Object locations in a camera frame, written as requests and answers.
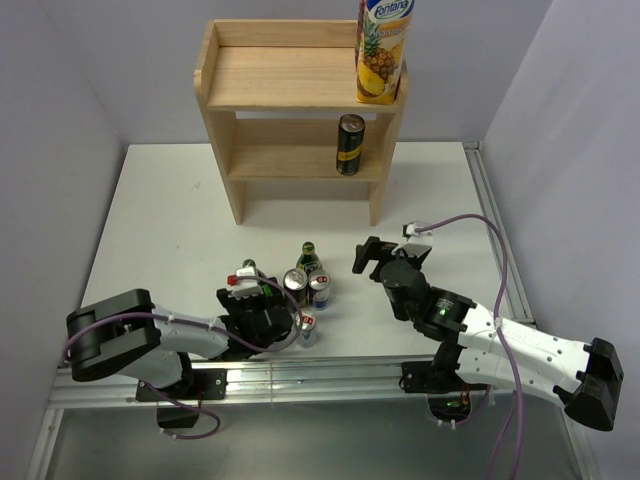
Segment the green glass bottle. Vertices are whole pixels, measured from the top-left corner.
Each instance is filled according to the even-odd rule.
[[[307,275],[318,268],[322,268],[322,262],[318,258],[318,255],[316,255],[316,247],[313,243],[304,242],[302,245],[302,255],[298,258],[296,267],[304,270]]]

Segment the wooden shelf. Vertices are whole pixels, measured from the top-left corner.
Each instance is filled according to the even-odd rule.
[[[375,131],[375,122],[367,130]],[[238,120],[227,176],[231,180],[379,181],[381,151],[374,135],[365,135],[360,170],[336,171],[337,122],[334,120]]]
[[[207,108],[395,112],[356,101],[353,49],[221,47]]]
[[[236,223],[246,185],[261,180],[369,184],[369,215],[381,214],[409,88],[406,63],[395,102],[356,100],[356,21],[215,20],[194,72],[198,106]],[[238,119],[238,111],[335,112],[333,120]],[[336,171],[337,113],[373,113],[359,171]]]

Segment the silver can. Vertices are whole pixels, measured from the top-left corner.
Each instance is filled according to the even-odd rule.
[[[304,348],[313,347],[318,341],[318,326],[316,314],[309,308],[302,310],[302,326],[298,336],[298,344]],[[300,324],[300,317],[296,315],[296,322]]]
[[[282,285],[285,290],[296,299],[296,302],[298,302],[301,307],[305,307],[307,305],[307,286],[309,285],[309,277],[307,277],[304,270],[300,268],[292,268],[289,270],[284,274]],[[290,307],[289,310],[292,313],[295,312],[295,308],[293,308],[291,302],[287,302],[287,305],[288,308]]]
[[[309,275],[309,306],[316,310],[324,310],[329,305],[331,279],[324,270],[314,270]]]

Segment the white table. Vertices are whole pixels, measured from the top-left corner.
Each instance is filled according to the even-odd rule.
[[[281,279],[310,240],[332,276],[331,305],[318,313],[316,346],[294,345],[279,358],[433,354],[436,342],[393,318],[382,286],[368,278],[371,267],[363,275],[351,267],[356,244],[370,235],[397,242],[403,223],[481,213],[462,145],[398,144],[377,227],[368,225],[361,188],[253,184],[245,222],[237,226],[209,145],[131,146],[83,303],[146,288],[154,302],[174,311],[222,314],[215,291],[244,259]],[[478,221],[438,230],[423,271],[433,285],[493,305],[499,274]],[[501,313],[509,315],[506,306]]]

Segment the black can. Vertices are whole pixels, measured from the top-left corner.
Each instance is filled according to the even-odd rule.
[[[363,140],[364,119],[352,113],[340,117],[336,170],[342,175],[354,175],[360,168]]]

